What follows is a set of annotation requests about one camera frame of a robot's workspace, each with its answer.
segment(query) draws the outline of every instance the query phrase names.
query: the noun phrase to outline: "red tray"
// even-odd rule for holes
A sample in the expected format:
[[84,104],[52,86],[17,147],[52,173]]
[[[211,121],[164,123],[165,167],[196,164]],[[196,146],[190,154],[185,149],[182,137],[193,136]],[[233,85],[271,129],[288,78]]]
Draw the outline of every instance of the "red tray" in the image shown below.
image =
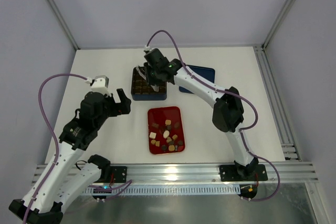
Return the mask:
[[[169,137],[172,139],[172,136],[177,135],[177,139],[172,140],[174,144],[170,144],[175,147],[175,150],[173,151],[169,150],[169,143],[167,143],[167,139],[163,137],[163,132],[167,129],[167,125],[165,124],[166,120],[171,120]],[[156,142],[160,142],[160,146],[156,146],[151,143],[152,139],[149,138],[151,132],[156,133],[155,140]],[[149,151],[154,155],[176,153],[184,150],[185,139],[183,134],[181,112],[178,107],[165,107],[148,110],[148,142]]]

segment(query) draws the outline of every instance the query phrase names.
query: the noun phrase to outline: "robotic arm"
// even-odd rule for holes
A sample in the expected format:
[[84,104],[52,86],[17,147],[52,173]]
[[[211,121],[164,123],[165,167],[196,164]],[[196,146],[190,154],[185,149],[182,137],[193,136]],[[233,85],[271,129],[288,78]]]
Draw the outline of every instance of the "robotic arm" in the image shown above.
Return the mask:
[[[244,120],[242,101],[232,95],[216,92],[216,89],[224,89],[209,82],[187,67],[188,71],[191,72],[193,76],[196,76],[215,90],[196,81],[182,67],[181,62],[178,59],[173,59],[169,62],[157,48],[147,51],[144,57],[147,61],[144,63],[144,67],[148,85],[154,86],[162,81],[170,82],[190,90],[213,108],[212,122],[220,131],[224,132],[229,139],[234,152],[235,165],[238,174],[242,179],[246,179],[252,175],[259,162],[257,158],[247,152],[243,144],[242,136],[239,133],[239,129],[243,128]],[[229,88],[227,91],[239,95],[238,90],[234,87]],[[245,135],[244,139],[250,150]]]
[[110,161],[93,155],[80,173],[62,185],[69,170],[97,137],[106,119],[131,111],[131,100],[122,89],[117,89],[121,102],[114,101],[113,94],[108,92],[109,79],[106,76],[88,79],[86,83],[90,84],[92,91],[85,95],[80,109],[76,110],[75,117],[65,125],[59,137],[59,157],[52,172],[49,170],[54,163],[53,158],[24,198],[13,200],[9,206],[10,211],[20,219],[24,219],[28,209],[26,221],[29,224],[60,223],[74,199],[92,183],[108,182],[112,174]]

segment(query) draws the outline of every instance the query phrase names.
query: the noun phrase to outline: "gray wall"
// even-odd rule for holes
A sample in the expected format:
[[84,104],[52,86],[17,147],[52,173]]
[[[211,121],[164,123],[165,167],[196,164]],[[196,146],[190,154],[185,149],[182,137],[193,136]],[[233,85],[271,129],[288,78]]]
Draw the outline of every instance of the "gray wall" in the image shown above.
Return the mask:
[[[20,223],[9,212],[22,198],[50,143],[37,93],[48,76],[69,72],[75,51],[45,0],[0,0],[0,222]],[[53,80],[43,101],[56,121],[66,79]]]
[[81,48],[143,46],[159,29],[180,46],[261,44],[284,1],[55,0]]
[[336,211],[336,1],[296,0],[268,50],[305,160]]

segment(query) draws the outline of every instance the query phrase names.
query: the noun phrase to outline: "dark blue container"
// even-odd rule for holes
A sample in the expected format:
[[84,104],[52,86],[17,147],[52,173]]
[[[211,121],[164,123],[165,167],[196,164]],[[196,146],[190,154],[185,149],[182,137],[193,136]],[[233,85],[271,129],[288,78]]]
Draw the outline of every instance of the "dark blue container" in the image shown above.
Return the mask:
[[[199,74],[203,78],[207,79],[208,81],[214,83],[215,82],[215,69],[213,68],[205,68],[199,66],[188,65],[195,73]],[[179,90],[183,93],[192,94],[188,89],[179,87]]]
[[167,99],[167,83],[159,85],[159,91],[147,85],[146,81],[139,75],[136,68],[133,69],[131,95],[134,101],[163,101]]

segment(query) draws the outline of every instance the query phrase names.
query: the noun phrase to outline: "white tabletop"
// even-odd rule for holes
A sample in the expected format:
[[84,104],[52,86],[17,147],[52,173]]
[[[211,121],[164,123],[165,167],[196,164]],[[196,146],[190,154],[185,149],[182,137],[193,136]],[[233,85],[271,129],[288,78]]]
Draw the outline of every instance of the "white tabletop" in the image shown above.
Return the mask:
[[[175,49],[162,48],[169,60],[177,58]],[[215,83],[230,88],[234,86],[240,95],[250,100],[258,110],[259,122],[246,131],[252,150],[270,161],[284,161],[279,136],[271,113],[264,84],[252,47],[181,48],[181,54],[189,65],[210,67],[216,70]],[[106,75],[109,89],[119,102],[117,88],[123,88],[131,98],[132,70],[143,65],[143,49],[78,50],[71,73],[92,77]],[[90,91],[82,80],[68,80],[55,133],[59,136],[63,127],[79,108],[84,95]],[[177,106],[181,109],[186,148],[183,152],[153,155],[149,151],[147,111],[150,108]],[[243,102],[244,124],[254,120],[252,109]],[[51,142],[46,162],[55,151]],[[232,162],[233,152],[223,132],[212,124],[212,109],[193,94],[179,92],[177,86],[167,84],[165,101],[133,101],[131,113],[106,120],[81,159],[99,154],[112,163],[212,163]]]

